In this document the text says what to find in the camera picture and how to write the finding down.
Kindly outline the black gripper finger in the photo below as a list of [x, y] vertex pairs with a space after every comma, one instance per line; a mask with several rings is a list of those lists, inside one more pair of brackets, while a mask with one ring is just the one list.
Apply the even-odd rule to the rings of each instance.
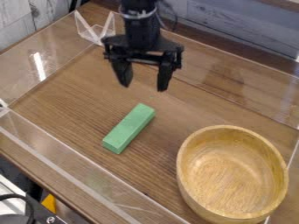
[[167, 90], [172, 74], [173, 74], [172, 63], [169, 61], [163, 61], [159, 66], [157, 82], [156, 82], [159, 92]]
[[113, 59], [110, 62], [119, 83], [127, 88], [133, 79], [132, 63]]

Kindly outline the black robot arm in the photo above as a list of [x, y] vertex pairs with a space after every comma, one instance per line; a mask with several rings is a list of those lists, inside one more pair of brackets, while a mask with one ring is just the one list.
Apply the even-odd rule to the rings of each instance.
[[101, 39], [117, 81], [125, 88], [133, 79], [133, 63], [159, 67], [156, 89], [167, 90], [176, 69], [183, 67], [181, 44], [161, 34], [163, 21], [157, 3], [171, 10], [165, 0], [120, 0], [119, 14], [124, 21], [125, 33]]

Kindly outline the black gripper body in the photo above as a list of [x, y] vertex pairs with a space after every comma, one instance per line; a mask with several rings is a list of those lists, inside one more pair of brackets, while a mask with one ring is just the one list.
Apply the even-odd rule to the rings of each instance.
[[124, 19], [125, 33], [101, 39], [104, 57], [115, 70], [125, 70], [132, 63], [181, 68], [183, 45], [172, 42], [161, 34], [160, 21], [153, 14], [140, 19]]

